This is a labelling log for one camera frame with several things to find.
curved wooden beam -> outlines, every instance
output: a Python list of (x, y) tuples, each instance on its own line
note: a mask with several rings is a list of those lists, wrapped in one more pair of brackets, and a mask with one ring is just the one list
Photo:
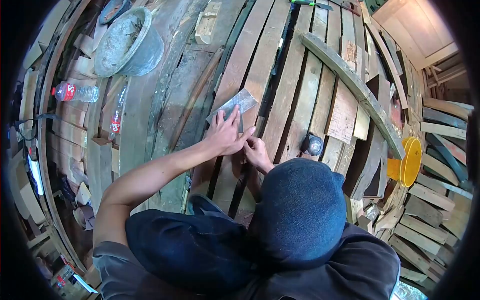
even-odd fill
[[(55, 75), (55, 70), (57, 69), (57, 65), (60, 60), (61, 53), (65, 48), (67, 40), (72, 33), (75, 24), (77, 23), (80, 15), (83, 13), (87, 4), (90, 3), (90, 0), (82, 0), (78, 7), (73, 11), (72, 16), (67, 21), (65, 26), (62, 28), (59, 40), (53, 50), (50, 62), (48, 63), (47, 72), (45, 73), (45, 79), (43, 82), (42, 92), (40, 94), (40, 106), (39, 106), (39, 114), (46, 113), (48, 110), (48, 100), (50, 99), (50, 89), (53, 83), (53, 77)], [(52, 214), (52, 220), (55, 228), (59, 231), (60, 238), (65, 244), (66, 250), (72, 256), (73, 262), (77, 265), (77, 267), (82, 270), (83, 272), (87, 272), (82, 261), (79, 259), (75, 249), (70, 242), (70, 239), (67, 236), (67, 232), (63, 227), (63, 224), (60, 219), (60, 215), (58, 213), (57, 207), (55, 205), (55, 201), (53, 199), (52, 187), (50, 184), (50, 177), (48, 175), (48, 167), (47, 167), (47, 152), (46, 152), (46, 132), (47, 132), (47, 120), (40, 119), (38, 121), (38, 153), (39, 158), (38, 161), (40, 163), (40, 175), (42, 176), (43, 188), (45, 191), (45, 200), (48, 204), (48, 208)]]

gray bucket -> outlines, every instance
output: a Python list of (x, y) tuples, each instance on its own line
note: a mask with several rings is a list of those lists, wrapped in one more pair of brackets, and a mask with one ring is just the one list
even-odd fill
[[(131, 33), (138, 20), (142, 29), (133, 41)], [(153, 70), (163, 55), (163, 40), (152, 25), (152, 14), (145, 7), (132, 8), (122, 14), (103, 35), (94, 60), (99, 77), (114, 74), (142, 76)]]

hand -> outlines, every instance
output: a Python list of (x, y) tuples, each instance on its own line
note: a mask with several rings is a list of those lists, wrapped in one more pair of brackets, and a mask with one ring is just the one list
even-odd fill
[(274, 168), (270, 158), (268, 158), (265, 143), (258, 137), (250, 136), (243, 145), (243, 151), (247, 160), (262, 174), (266, 175)]
[(243, 144), (255, 132), (255, 127), (247, 129), (241, 137), (238, 137), (238, 128), (240, 124), (240, 107), (235, 105), (232, 113), (226, 121), (223, 121), (225, 112), (219, 110), (213, 117), (212, 124), (207, 130), (204, 141), (207, 141), (212, 149), (215, 149), (216, 156), (232, 155), (240, 151)]

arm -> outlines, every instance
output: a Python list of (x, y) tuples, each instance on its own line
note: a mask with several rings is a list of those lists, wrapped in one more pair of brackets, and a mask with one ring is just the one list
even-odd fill
[(104, 192), (95, 220), (94, 247), (103, 241), (128, 246), (125, 221), (130, 212), (181, 173), (217, 156), (239, 151), (255, 131), (249, 128), (238, 137), (238, 106), (226, 121), (219, 111), (201, 142), (181, 151), (159, 157), (115, 180)]

red bottle label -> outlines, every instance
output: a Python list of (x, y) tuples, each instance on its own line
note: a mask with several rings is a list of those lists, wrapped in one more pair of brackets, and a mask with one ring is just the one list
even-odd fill
[(73, 95), (75, 95), (75, 90), (77, 88), (74, 84), (67, 83), (67, 91), (65, 91), (65, 98), (63, 101), (70, 101), (73, 99)]
[(112, 118), (112, 131), (115, 133), (120, 132), (120, 122), (115, 121), (113, 118)]

